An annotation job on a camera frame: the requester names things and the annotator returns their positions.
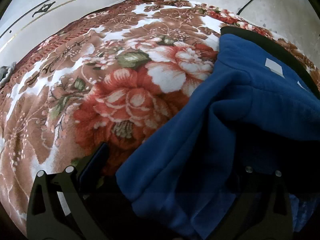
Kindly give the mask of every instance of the gold trim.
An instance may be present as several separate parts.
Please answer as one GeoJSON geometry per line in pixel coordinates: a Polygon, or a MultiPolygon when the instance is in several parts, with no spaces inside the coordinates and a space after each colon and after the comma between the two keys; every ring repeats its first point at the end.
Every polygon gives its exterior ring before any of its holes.
{"type": "Polygon", "coordinates": [[[46,15],[47,13],[49,13],[49,12],[51,12],[51,11],[53,11],[53,10],[55,10],[55,9],[63,6],[63,5],[66,5],[66,4],[68,4],[68,3],[71,3],[71,2],[73,2],[73,1],[76,1],[76,0],[70,0],[70,1],[67,1],[67,2],[65,2],[65,3],[62,3],[62,4],[58,5],[57,7],[54,7],[54,8],[52,8],[52,9],[48,10],[47,12],[45,12],[44,14],[42,14],[42,15],[40,15],[39,17],[35,18],[35,19],[32,20],[31,22],[29,22],[27,25],[25,25],[24,27],[22,27],[21,30],[19,30],[18,32],[16,32],[16,33],[2,46],[2,48],[0,49],[0,53],[4,50],[4,48],[8,45],[8,43],[9,43],[10,41],[12,41],[14,37],[17,36],[18,33],[22,32],[22,31],[23,31],[25,28],[27,28],[31,23],[35,22],[37,19],[41,18],[43,15],[46,15]]]}

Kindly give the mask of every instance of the blue jacket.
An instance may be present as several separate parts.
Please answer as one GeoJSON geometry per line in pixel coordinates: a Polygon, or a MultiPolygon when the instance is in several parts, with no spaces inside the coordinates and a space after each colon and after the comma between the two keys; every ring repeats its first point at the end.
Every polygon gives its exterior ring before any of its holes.
{"type": "MultiPolygon", "coordinates": [[[[239,131],[247,124],[285,138],[285,147],[290,140],[319,141],[320,102],[289,66],[255,43],[225,34],[213,73],[117,171],[134,212],[183,236],[205,239],[237,197],[226,181],[239,131]]],[[[240,156],[243,165],[267,174],[281,169],[276,158],[284,153],[277,146],[277,156],[260,147],[259,158],[250,149],[240,156]]],[[[297,216],[299,200],[291,199],[297,216]]]]}

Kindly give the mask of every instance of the bedspread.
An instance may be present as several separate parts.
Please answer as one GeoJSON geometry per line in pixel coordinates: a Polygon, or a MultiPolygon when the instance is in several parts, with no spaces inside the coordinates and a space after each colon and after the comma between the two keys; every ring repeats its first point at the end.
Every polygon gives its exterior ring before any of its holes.
{"type": "Polygon", "coordinates": [[[25,234],[36,173],[61,172],[103,141],[112,175],[172,118],[213,71],[220,28],[234,25],[293,44],[215,6],[186,0],[126,0],[47,38],[16,66],[0,93],[0,201],[25,234]]]}

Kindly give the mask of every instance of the metal bolt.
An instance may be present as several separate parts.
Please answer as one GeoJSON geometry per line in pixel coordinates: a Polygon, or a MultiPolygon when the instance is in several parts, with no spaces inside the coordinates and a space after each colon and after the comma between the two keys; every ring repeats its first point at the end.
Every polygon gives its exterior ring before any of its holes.
{"type": "Polygon", "coordinates": [[[281,171],[276,171],[275,173],[276,173],[276,176],[277,176],[277,177],[281,177],[281,176],[282,176],[281,171]]]}
{"type": "Polygon", "coordinates": [[[250,167],[250,166],[246,166],[245,171],[246,171],[247,173],[253,173],[253,168],[250,167]]]}
{"type": "Polygon", "coordinates": [[[38,171],[37,176],[42,177],[44,175],[44,171],[38,171]]]}
{"type": "Polygon", "coordinates": [[[75,168],[73,166],[68,166],[68,167],[66,167],[66,173],[71,173],[71,172],[73,172],[74,169],[75,168]]]}

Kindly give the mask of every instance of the flower center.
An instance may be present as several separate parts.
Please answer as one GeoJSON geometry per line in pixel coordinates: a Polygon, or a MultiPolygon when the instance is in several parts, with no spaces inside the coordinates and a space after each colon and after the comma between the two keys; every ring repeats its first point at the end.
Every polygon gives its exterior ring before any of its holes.
{"type": "Polygon", "coordinates": [[[117,122],[113,126],[111,132],[115,134],[117,137],[131,139],[132,138],[132,122],[128,120],[117,122]]]}

